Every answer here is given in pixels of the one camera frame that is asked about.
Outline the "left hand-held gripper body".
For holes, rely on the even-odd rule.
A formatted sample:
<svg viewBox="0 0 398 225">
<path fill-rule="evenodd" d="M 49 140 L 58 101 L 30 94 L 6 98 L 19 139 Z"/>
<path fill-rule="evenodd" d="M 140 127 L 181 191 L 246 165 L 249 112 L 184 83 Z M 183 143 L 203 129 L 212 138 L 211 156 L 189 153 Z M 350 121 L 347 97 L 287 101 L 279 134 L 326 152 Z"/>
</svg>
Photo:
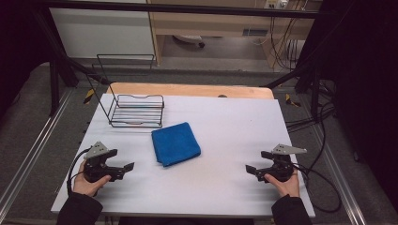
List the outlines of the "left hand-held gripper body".
<svg viewBox="0 0 398 225">
<path fill-rule="evenodd" d="M 102 142 L 95 142 L 84 156 L 84 178 L 94 183 L 105 175 L 111 176 L 111 182 L 122 180 L 124 177 L 123 168 L 110 167 L 106 164 L 107 153 L 112 150 Z"/>
</svg>

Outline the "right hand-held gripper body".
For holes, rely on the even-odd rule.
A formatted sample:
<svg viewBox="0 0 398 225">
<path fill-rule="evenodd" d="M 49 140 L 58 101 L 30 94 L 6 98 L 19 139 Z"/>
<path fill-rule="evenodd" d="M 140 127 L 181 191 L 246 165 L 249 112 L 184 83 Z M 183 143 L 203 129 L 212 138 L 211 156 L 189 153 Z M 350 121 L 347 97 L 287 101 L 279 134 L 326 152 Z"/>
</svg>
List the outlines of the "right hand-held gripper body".
<svg viewBox="0 0 398 225">
<path fill-rule="evenodd" d="M 305 148 L 298 148 L 281 143 L 277 144 L 270 151 L 274 156 L 274 159 L 271 159 L 273 161 L 273 165 L 269 168 L 258 169 L 256 171 L 257 180 L 259 182 L 264 181 L 266 183 L 267 180 L 264 178 L 264 175 L 268 173 L 281 182 L 287 181 L 294 171 L 291 155 L 305 154 L 306 152 L 307 150 Z"/>
</svg>

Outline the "blue microfibre towel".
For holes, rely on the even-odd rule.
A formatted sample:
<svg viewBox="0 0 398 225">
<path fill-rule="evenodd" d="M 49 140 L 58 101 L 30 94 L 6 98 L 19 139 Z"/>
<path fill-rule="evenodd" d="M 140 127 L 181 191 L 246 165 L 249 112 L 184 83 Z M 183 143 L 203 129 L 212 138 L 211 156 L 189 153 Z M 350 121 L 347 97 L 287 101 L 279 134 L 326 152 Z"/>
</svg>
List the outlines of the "blue microfibre towel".
<svg viewBox="0 0 398 225">
<path fill-rule="evenodd" d="M 163 167 L 201 155 L 201 148 L 187 122 L 154 130 L 151 137 L 157 161 Z"/>
</svg>

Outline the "black wire rack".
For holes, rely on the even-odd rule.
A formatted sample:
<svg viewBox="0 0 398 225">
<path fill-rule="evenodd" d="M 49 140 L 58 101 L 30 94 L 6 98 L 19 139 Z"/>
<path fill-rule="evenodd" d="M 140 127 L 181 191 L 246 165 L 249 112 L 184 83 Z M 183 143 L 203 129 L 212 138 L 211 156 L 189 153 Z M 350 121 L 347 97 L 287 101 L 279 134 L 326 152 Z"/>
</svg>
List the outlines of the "black wire rack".
<svg viewBox="0 0 398 225">
<path fill-rule="evenodd" d="M 164 98 L 159 94 L 129 94 L 117 84 L 148 76 L 155 64 L 154 54 L 98 54 L 95 71 L 87 79 L 112 128 L 161 128 Z"/>
</svg>

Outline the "person's right hand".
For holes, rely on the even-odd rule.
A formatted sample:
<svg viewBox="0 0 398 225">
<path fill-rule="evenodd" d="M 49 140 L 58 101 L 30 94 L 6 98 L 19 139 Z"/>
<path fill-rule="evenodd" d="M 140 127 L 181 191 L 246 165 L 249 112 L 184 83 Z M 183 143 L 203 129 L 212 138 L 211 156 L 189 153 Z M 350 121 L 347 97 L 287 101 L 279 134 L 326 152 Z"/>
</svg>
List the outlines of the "person's right hand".
<svg viewBox="0 0 398 225">
<path fill-rule="evenodd" d="M 277 180 L 274 176 L 271 174 L 266 173 L 264 175 L 264 178 L 271 183 L 274 187 L 277 188 L 279 194 L 281 197 L 284 197 L 286 195 L 289 195 L 290 197 L 299 197 L 299 177 L 298 177 L 298 171 L 294 170 L 290 178 L 285 181 L 281 182 Z"/>
</svg>

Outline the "person's left hand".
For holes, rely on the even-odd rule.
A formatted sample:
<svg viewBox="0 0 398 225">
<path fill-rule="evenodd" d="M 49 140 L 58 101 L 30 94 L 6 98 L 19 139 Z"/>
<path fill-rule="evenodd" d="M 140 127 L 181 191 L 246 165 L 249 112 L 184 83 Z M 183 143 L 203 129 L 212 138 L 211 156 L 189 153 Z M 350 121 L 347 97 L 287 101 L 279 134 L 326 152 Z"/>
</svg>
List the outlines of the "person's left hand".
<svg viewBox="0 0 398 225">
<path fill-rule="evenodd" d="M 90 183 L 84 178 L 84 161 L 81 163 L 79 173 L 74 179 L 72 191 L 89 197 L 94 197 L 97 191 L 111 180 L 110 175 L 101 177 L 100 180 Z"/>
</svg>

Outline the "white table sheet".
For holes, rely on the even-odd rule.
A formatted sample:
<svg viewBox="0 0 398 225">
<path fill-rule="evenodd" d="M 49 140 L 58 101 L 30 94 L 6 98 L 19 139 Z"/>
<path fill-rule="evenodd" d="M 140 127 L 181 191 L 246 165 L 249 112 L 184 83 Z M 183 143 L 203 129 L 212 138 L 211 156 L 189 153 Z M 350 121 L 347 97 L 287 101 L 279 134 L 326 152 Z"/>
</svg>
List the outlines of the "white table sheet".
<svg viewBox="0 0 398 225">
<path fill-rule="evenodd" d="M 110 166 L 132 163 L 124 178 L 102 188 L 103 214 L 138 217 L 268 218 L 279 194 L 246 166 L 267 168 L 264 151 L 289 144 L 275 99 L 179 97 L 164 99 L 166 127 L 188 123 L 201 148 L 199 157 L 163 167 L 155 157 L 151 131 L 111 127 L 97 109 L 81 147 L 95 142 L 116 150 Z"/>
</svg>

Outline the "wooden table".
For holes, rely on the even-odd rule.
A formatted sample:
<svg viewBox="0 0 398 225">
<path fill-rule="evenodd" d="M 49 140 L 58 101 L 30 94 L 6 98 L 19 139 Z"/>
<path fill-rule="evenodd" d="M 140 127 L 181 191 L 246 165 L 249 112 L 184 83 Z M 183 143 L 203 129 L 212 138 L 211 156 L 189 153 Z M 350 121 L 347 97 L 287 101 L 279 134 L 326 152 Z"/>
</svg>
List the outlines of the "wooden table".
<svg viewBox="0 0 398 225">
<path fill-rule="evenodd" d="M 186 97 L 219 97 L 227 98 L 261 98 L 274 99 L 272 91 L 264 87 L 144 83 L 144 82 L 114 82 L 106 91 L 107 94 L 138 94 L 164 95 Z"/>
</svg>

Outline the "white cabinet panel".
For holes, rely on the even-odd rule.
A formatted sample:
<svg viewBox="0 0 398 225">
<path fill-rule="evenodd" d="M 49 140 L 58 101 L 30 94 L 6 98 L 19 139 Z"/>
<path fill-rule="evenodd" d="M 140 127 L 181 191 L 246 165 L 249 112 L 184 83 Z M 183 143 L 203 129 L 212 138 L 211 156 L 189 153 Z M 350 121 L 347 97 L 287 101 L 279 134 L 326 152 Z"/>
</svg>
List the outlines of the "white cabinet panel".
<svg viewBox="0 0 398 225">
<path fill-rule="evenodd" d="M 51 13 L 69 57 L 154 53 L 144 12 L 51 8 Z"/>
</svg>

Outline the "wooden desk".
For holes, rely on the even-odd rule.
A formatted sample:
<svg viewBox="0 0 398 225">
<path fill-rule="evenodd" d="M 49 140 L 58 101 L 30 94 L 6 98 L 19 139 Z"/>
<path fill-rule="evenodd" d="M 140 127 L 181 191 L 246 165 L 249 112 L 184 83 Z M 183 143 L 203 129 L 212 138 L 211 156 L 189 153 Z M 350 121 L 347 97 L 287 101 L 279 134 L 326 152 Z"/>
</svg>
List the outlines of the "wooden desk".
<svg viewBox="0 0 398 225">
<path fill-rule="evenodd" d="M 231 8 L 264 8 L 265 0 L 146 0 L 149 4 L 193 5 Z M 282 10 L 318 11 L 322 0 L 289 0 Z M 206 36 L 253 38 L 261 46 L 271 68 L 280 68 L 287 59 L 287 44 L 305 40 L 313 26 L 312 19 L 185 14 L 151 12 L 153 36 Z"/>
</svg>

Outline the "white chair base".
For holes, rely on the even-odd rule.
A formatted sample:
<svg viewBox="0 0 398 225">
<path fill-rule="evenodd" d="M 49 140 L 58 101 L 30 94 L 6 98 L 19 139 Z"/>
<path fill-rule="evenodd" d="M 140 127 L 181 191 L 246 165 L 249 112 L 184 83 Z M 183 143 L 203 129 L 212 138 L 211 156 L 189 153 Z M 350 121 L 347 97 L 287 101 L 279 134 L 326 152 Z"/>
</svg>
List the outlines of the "white chair base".
<svg viewBox="0 0 398 225">
<path fill-rule="evenodd" d="M 190 44 L 196 44 L 199 48 L 204 48 L 206 44 L 200 36 L 179 36 L 175 35 L 175 38 Z"/>
</svg>

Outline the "white power strip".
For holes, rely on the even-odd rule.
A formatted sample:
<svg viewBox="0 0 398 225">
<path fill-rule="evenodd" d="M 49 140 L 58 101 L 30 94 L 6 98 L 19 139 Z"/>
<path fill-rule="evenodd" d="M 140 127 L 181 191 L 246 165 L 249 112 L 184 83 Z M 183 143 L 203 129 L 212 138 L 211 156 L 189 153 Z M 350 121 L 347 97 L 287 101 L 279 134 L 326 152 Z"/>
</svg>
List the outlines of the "white power strip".
<svg viewBox="0 0 398 225">
<path fill-rule="evenodd" d="M 264 8 L 284 9 L 287 7 L 289 0 L 265 0 Z"/>
</svg>

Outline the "aluminium floor rail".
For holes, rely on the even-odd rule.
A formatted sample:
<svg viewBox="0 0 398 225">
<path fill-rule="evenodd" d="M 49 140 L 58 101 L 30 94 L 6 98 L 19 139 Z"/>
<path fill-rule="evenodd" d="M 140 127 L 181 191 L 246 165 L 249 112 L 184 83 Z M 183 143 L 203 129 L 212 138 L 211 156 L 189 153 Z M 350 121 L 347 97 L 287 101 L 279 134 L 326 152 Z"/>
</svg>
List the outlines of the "aluminium floor rail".
<svg viewBox="0 0 398 225">
<path fill-rule="evenodd" d="M 326 142 L 326 134 L 324 133 L 320 125 L 315 125 L 313 131 L 318 143 L 323 149 L 323 159 L 328 167 L 330 176 L 340 193 L 344 209 L 348 215 L 348 218 L 351 221 L 351 224 L 366 225 L 366 219 L 362 214 L 362 211 L 354 197 L 350 186 L 348 185 L 347 180 L 344 177 L 343 171 L 341 170 L 337 160 L 332 154 L 331 148 Z"/>
<path fill-rule="evenodd" d="M 26 181 L 29 173 L 31 173 L 32 168 L 36 164 L 36 161 L 38 160 L 47 141 L 51 137 L 55 126 L 57 125 L 64 110 L 67 108 L 70 97 L 73 94 L 73 88 L 66 89 L 66 91 L 59 100 L 58 109 L 46 120 L 44 127 L 35 139 L 35 142 L 30 147 L 29 152 L 23 159 L 23 162 L 20 165 L 18 171 L 13 176 L 6 190 L 0 196 L 0 221 L 5 219 L 10 207 L 15 202 L 15 199 L 21 191 L 24 182 Z"/>
</svg>

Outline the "black frame stand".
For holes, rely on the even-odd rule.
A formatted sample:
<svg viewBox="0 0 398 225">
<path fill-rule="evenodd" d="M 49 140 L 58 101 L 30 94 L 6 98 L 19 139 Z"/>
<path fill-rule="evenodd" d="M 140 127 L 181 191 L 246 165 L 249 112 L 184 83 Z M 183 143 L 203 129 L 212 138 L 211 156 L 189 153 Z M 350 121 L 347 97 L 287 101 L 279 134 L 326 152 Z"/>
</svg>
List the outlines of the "black frame stand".
<svg viewBox="0 0 398 225">
<path fill-rule="evenodd" d="M 319 120 L 317 114 L 320 70 L 329 56 L 330 46 L 334 41 L 334 30 L 335 28 L 332 22 L 315 19 L 306 43 L 304 44 L 304 53 L 300 56 L 296 68 L 281 78 L 265 84 L 266 88 L 273 89 L 294 77 L 298 77 L 295 90 L 299 94 L 304 93 L 308 89 L 311 90 L 310 115 L 315 121 Z"/>
<path fill-rule="evenodd" d="M 59 79 L 62 79 L 67 87 L 75 87 L 78 84 L 75 70 L 82 72 L 88 79 L 92 79 L 101 84 L 111 83 L 107 79 L 101 78 L 101 76 L 96 74 L 92 69 L 84 67 L 67 55 L 56 28 L 51 26 L 52 16 L 49 9 L 45 9 L 44 7 L 31 7 L 30 12 L 39 29 L 39 33 L 43 35 L 43 41 L 50 56 L 52 100 L 50 116 L 55 115 L 60 108 Z"/>
</svg>

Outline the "black frame crossbar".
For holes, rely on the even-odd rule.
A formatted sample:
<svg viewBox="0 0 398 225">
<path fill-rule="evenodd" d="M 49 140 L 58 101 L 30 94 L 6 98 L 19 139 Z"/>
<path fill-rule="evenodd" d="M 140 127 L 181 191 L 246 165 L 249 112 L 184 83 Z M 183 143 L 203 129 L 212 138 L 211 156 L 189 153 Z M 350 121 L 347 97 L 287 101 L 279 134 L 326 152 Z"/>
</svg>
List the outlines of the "black frame crossbar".
<svg viewBox="0 0 398 225">
<path fill-rule="evenodd" d="M 211 14 L 211 15 L 236 15 L 274 18 L 300 18 L 316 19 L 327 16 L 323 11 L 281 10 L 261 9 L 246 7 L 211 7 L 190 5 L 168 5 L 168 4 L 141 4 L 141 3 L 118 3 L 78 0 L 38 0 L 37 4 L 47 8 L 71 8 L 91 10 L 115 10 L 135 12 L 160 12 L 160 13 L 185 13 L 185 14 Z"/>
</svg>

